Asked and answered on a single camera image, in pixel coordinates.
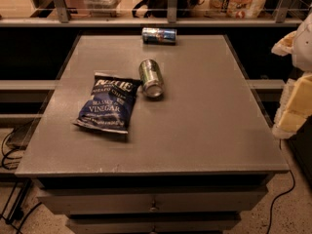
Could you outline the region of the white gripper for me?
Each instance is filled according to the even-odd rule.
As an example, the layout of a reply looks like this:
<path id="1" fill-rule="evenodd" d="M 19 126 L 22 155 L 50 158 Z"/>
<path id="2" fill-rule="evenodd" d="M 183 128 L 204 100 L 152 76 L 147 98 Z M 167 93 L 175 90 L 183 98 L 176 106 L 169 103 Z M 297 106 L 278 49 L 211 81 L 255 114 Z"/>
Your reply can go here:
<path id="1" fill-rule="evenodd" d="M 292 55 L 292 65 L 302 71 L 312 71 L 312 14 L 297 31 L 280 39 L 271 49 L 277 56 Z M 304 73 L 297 80 L 289 79 L 280 98 L 272 134 L 279 139 L 295 135 L 312 115 L 312 73 Z"/>

